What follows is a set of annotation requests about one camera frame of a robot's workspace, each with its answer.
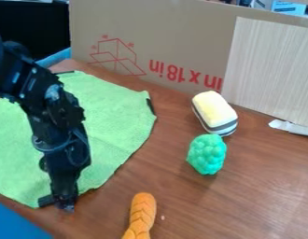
green spiky ball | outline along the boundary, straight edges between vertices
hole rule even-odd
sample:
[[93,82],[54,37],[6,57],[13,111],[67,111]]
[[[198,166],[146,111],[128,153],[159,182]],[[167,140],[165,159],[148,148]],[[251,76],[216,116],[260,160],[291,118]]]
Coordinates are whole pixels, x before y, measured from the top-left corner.
[[226,151],[218,134],[203,134],[190,143],[187,162],[201,175],[214,175],[223,167]]

wooden table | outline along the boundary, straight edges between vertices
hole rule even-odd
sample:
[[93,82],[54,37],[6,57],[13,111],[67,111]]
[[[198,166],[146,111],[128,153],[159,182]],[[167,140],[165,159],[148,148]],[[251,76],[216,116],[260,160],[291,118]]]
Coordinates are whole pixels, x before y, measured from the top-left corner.
[[273,118],[235,107],[239,126],[225,138],[225,166],[201,176],[185,162],[189,142],[205,133],[190,95],[70,60],[52,67],[73,69],[148,91],[158,116],[153,133],[100,189],[80,197],[74,215],[53,206],[30,209],[1,195],[0,202],[56,238],[120,238],[139,191],[158,201],[152,239],[308,238],[308,137],[274,130]]

cardboard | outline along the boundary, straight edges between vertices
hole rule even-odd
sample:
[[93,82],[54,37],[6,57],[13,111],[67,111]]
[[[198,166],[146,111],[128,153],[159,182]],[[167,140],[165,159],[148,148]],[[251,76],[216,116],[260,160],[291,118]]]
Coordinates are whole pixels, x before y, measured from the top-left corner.
[[308,126],[308,28],[238,18],[222,95]]
[[73,58],[180,91],[220,91],[237,17],[308,27],[308,19],[205,1],[72,0]]

orange toy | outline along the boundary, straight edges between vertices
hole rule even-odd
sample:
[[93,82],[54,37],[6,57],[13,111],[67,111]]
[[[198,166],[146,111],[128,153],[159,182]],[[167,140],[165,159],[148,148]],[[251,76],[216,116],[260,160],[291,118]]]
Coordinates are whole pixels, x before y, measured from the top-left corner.
[[152,194],[141,192],[134,196],[130,212],[130,227],[122,239],[150,239],[149,230],[156,216],[156,201]]

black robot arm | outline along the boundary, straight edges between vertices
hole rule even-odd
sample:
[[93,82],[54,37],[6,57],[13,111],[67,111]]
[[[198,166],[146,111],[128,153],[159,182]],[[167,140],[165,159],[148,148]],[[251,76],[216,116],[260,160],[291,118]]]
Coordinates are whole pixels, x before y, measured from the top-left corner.
[[77,180],[91,164],[83,108],[63,89],[59,78],[37,65],[27,49],[0,37],[0,97],[18,103],[30,122],[34,147],[44,157],[40,167],[49,174],[51,195],[39,206],[56,204],[72,211],[78,196]]

